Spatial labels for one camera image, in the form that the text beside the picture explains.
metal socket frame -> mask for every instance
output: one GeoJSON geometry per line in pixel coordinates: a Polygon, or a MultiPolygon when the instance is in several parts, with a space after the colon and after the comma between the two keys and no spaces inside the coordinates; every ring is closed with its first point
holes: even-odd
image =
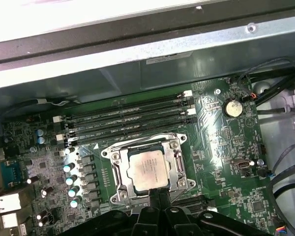
{"type": "Polygon", "coordinates": [[[132,206],[146,203],[148,195],[138,196],[133,181],[128,177],[130,168],[128,150],[130,148],[161,145],[164,150],[164,160],[170,164],[168,171],[170,197],[175,198],[182,192],[192,189],[196,182],[187,179],[183,163],[181,144],[186,142],[185,134],[161,133],[129,141],[115,143],[101,152],[102,157],[110,159],[116,184],[116,194],[110,198],[112,204],[132,206]]]}

motherboard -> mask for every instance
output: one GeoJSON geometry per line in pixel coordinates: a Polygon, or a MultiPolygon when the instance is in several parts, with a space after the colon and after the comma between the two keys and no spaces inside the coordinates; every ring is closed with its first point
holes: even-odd
{"type": "Polygon", "coordinates": [[[34,194],[28,235],[131,214],[159,187],[193,215],[214,210],[275,231],[255,103],[233,77],[17,117],[3,130],[4,186],[34,194]]]}

green circuit board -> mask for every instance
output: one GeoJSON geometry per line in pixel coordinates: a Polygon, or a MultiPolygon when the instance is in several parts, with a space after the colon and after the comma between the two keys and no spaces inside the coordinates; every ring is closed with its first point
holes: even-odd
{"type": "MultiPolygon", "coordinates": [[[[35,186],[37,198],[32,203],[34,215],[43,209],[57,210],[59,219],[54,225],[40,228],[37,226],[37,220],[33,218],[36,234],[44,235],[48,232],[50,235],[56,235],[111,209],[129,210],[125,206],[110,203],[110,197],[116,192],[114,175],[110,160],[101,157],[100,153],[118,140],[164,132],[182,133],[188,137],[181,146],[182,155],[187,177],[195,180],[197,185],[185,192],[180,197],[181,200],[204,195],[214,200],[214,207],[219,213],[274,233],[274,210],[266,195],[269,178],[257,175],[259,168],[266,167],[266,153],[255,104],[253,101],[242,102],[241,99],[245,96],[245,92],[230,77],[224,77],[52,110],[4,123],[4,131],[12,140],[7,142],[5,148],[8,160],[19,163],[24,179],[28,176],[40,177],[35,186]],[[54,140],[57,131],[52,117],[78,117],[79,114],[107,108],[119,111],[133,103],[155,100],[186,90],[192,91],[193,106],[196,110],[192,123],[169,125],[162,129],[158,124],[164,121],[155,119],[149,124],[150,128],[134,135],[81,142],[76,145],[77,154],[65,157],[59,154],[59,146],[54,140]],[[225,115],[224,104],[229,99],[241,101],[240,116],[234,118],[225,115]],[[34,132],[42,127],[46,130],[45,140],[48,141],[44,145],[38,145],[34,132]],[[30,152],[31,147],[36,147],[36,151],[30,152]],[[99,200],[97,205],[90,205],[83,199],[77,208],[71,208],[71,200],[67,195],[69,186],[65,184],[68,175],[63,172],[63,164],[74,161],[78,156],[90,155],[92,160],[86,166],[91,166],[96,173],[99,200]],[[252,165],[239,168],[240,160],[249,160],[252,165]],[[265,164],[257,165],[258,160],[263,160],[265,164]],[[54,191],[46,198],[41,198],[41,189],[44,186],[52,186],[54,191]]],[[[147,118],[153,119],[153,114],[150,116],[147,114],[147,118]]]]}

black cable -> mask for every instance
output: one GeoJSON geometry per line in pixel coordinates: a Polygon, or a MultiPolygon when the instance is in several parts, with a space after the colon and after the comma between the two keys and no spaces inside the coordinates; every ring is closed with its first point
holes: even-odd
{"type": "Polygon", "coordinates": [[[261,104],[269,101],[271,98],[278,95],[284,89],[287,89],[291,85],[295,83],[295,74],[288,76],[287,78],[281,80],[277,84],[275,84],[272,88],[264,91],[263,93],[259,94],[259,98],[256,101],[256,106],[260,106],[261,104]]]}
{"type": "Polygon", "coordinates": [[[275,193],[274,197],[277,199],[281,194],[285,193],[288,190],[295,189],[295,183],[287,184],[281,188],[279,188],[275,193]]]}
{"type": "Polygon", "coordinates": [[[254,67],[251,67],[250,69],[246,70],[237,80],[237,85],[238,87],[240,87],[242,90],[244,90],[245,92],[247,92],[249,95],[251,94],[251,92],[249,91],[249,89],[247,89],[243,84],[242,84],[242,80],[245,76],[249,75],[251,72],[263,67],[263,66],[266,66],[266,65],[269,65],[271,63],[274,63],[274,62],[277,62],[277,61],[281,61],[281,60],[286,60],[288,61],[293,67],[295,67],[295,62],[291,59],[291,58],[288,58],[288,57],[281,57],[281,58],[275,58],[275,59],[271,59],[271,60],[267,60],[263,63],[260,63],[254,67]]]}
{"type": "Polygon", "coordinates": [[[295,165],[287,168],[280,174],[278,174],[273,180],[270,181],[267,191],[269,195],[269,200],[272,203],[273,207],[275,208],[275,211],[277,215],[280,217],[281,220],[283,220],[287,226],[287,228],[292,232],[293,235],[295,235],[295,228],[291,225],[291,223],[288,221],[282,210],[280,209],[278,203],[276,202],[276,199],[273,194],[273,186],[277,184],[278,182],[292,176],[295,174],[295,165]]]}
{"type": "Polygon", "coordinates": [[[282,152],[282,154],[279,156],[279,158],[277,159],[277,161],[275,162],[273,168],[272,168],[272,172],[275,173],[277,167],[279,166],[279,164],[281,163],[281,161],[295,148],[295,144],[290,145],[287,149],[284,150],[284,152],[282,152]]]}
{"type": "MultiPolygon", "coordinates": [[[[284,114],[289,113],[285,111],[285,108],[275,108],[269,110],[257,110],[258,115],[273,115],[273,114],[284,114]]],[[[291,107],[290,113],[295,113],[295,108],[291,107]]]]}

cpu socket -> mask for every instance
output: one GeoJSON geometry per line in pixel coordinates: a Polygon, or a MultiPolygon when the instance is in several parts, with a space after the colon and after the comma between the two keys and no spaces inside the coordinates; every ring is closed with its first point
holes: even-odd
{"type": "Polygon", "coordinates": [[[186,140],[184,134],[162,133],[104,149],[101,155],[111,161],[117,191],[111,203],[146,203],[152,188],[168,188],[171,199],[192,189],[196,183],[186,177],[180,148],[186,140]]]}

